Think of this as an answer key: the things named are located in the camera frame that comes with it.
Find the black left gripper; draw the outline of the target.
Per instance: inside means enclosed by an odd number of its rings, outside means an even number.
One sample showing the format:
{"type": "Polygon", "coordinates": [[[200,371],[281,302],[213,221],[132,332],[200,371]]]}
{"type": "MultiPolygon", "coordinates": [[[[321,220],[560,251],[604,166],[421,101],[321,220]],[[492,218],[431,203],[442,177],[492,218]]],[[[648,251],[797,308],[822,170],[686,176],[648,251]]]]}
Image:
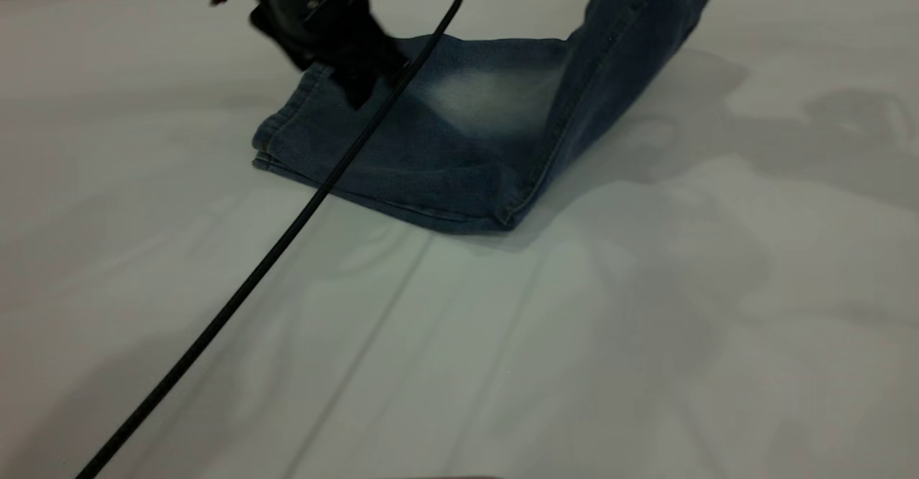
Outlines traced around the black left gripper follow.
{"type": "Polygon", "coordinates": [[[352,110],[370,100],[377,76],[400,83],[411,66],[393,38],[372,32],[369,0],[257,0],[251,22],[297,70],[315,63],[352,110]]]}

